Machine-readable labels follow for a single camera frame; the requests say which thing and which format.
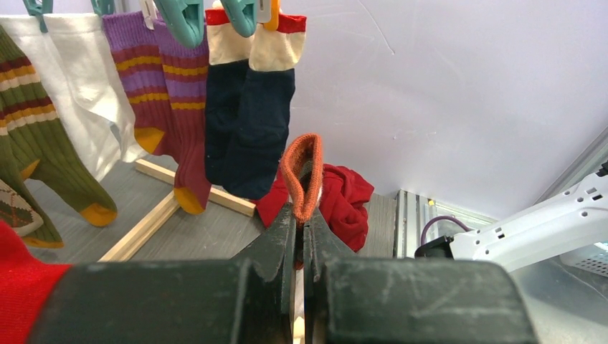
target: white perforated basket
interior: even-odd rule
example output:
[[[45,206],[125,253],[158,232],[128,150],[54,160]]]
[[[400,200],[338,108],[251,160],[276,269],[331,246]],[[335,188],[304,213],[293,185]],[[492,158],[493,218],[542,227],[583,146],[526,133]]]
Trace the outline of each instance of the white perforated basket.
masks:
[[[561,254],[562,263],[608,277],[608,242],[598,242]]]

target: teal plastic clip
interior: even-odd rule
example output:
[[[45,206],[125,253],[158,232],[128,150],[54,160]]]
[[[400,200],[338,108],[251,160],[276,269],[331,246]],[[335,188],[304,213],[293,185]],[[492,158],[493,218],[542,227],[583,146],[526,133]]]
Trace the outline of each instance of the teal plastic clip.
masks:
[[[47,25],[44,23],[43,14],[53,13],[53,0],[42,0],[42,4],[38,4],[36,0],[23,0],[25,9],[30,16],[35,16],[40,22],[40,31],[47,33]]]
[[[114,0],[91,0],[91,5],[98,16],[114,14],[115,11]]]
[[[203,0],[154,0],[154,3],[177,42],[191,49],[203,42]]]
[[[257,25],[259,0],[220,0],[234,30],[243,37],[251,37]]]

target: cable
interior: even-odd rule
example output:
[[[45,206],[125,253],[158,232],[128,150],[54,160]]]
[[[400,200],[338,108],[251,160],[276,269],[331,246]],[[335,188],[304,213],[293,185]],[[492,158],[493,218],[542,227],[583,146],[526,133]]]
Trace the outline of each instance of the cable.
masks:
[[[427,232],[429,231],[429,229],[431,228],[431,226],[440,220],[449,220],[454,222],[455,224],[457,224],[458,226],[460,226],[460,228],[464,229],[465,231],[470,231],[469,227],[467,227],[466,224],[464,224],[462,221],[460,221],[459,219],[456,219],[455,217],[452,216],[447,216],[447,215],[441,215],[441,216],[437,216],[431,219],[431,221],[429,221],[429,223],[427,223],[426,226],[424,226],[423,230],[422,230],[422,234],[420,235],[420,245],[424,245],[427,243]]]

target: wooden frame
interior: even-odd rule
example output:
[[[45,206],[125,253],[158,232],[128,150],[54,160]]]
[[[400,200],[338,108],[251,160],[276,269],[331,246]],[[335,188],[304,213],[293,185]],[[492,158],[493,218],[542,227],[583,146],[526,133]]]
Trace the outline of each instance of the wooden frame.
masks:
[[[135,167],[137,171],[165,183],[173,184],[174,182],[175,172],[154,163],[137,160]],[[211,189],[209,200],[247,216],[253,216],[255,211],[253,203],[217,188]],[[129,260],[175,214],[177,209],[179,209],[179,204],[172,191],[106,252],[99,259],[99,262],[124,262]]]

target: orange knit fabric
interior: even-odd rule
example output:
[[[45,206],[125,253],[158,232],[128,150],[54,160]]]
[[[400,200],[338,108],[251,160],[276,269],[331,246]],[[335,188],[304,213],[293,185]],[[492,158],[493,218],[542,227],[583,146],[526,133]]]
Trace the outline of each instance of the orange knit fabric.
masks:
[[[313,170],[305,191],[300,183],[300,172],[307,161],[313,162]],[[293,215],[298,224],[303,224],[312,217],[323,185],[321,137],[311,133],[296,138],[285,150],[281,158],[280,170],[293,201]]]

